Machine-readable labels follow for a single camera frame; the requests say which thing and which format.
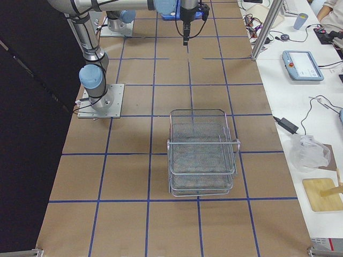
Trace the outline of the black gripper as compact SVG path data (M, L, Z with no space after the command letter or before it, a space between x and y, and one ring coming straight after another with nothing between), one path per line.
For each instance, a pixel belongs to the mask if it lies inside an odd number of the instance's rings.
M191 22L195 20L197 12L196 0L181 0L180 19L183 23L183 44L188 45L190 37Z

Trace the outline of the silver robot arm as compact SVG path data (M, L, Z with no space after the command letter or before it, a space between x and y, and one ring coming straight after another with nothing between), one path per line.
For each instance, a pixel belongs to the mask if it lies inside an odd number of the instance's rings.
M108 28L112 32L121 32L128 28L136 17L135 10L107 11Z
M115 102L115 94L106 82L109 59L100 47L93 28L90 11L105 11L109 19L130 23L134 17L124 19L123 15L135 15L137 10L156 11L169 14L180 11L183 22L181 37L187 45L190 39L191 22L200 11L201 1L49 1L57 11L64 14L83 52L86 65L79 71L79 79L88 94L88 108L100 116L106 116Z

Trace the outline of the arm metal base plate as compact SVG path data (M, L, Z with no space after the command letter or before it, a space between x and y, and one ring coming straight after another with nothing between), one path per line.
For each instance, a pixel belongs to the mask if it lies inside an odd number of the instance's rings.
M108 84L107 93L102 99L97 102L96 99L88 99L88 93L84 89L82 98L87 98L86 101L81 101L80 110L77 110L77 117L80 119L96 119L96 118L120 118L122 111L124 84Z
M118 19L111 20L107 17L103 19L101 37L132 37L134 21L126 24Z

